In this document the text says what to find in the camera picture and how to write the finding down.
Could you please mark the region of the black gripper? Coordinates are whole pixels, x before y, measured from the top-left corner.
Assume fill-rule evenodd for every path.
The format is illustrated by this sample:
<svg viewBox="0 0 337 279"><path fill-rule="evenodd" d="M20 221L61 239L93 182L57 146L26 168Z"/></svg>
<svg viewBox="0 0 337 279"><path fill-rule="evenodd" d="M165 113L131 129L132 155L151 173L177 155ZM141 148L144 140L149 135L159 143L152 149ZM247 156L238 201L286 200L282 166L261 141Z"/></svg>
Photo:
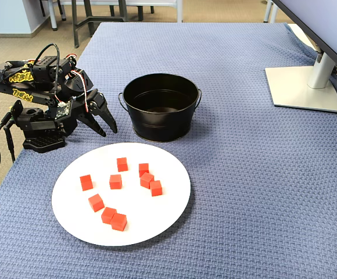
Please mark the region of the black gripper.
<svg viewBox="0 0 337 279"><path fill-rule="evenodd" d="M100 116L117 133L116 121L107 107L104 95L92 88L93 84L83 70L61 71L57 85L60 89L56 93L59 101L56 122L64 134L70 135L80 121L105 137L106 133L94 119L95 115Z"/></svg>

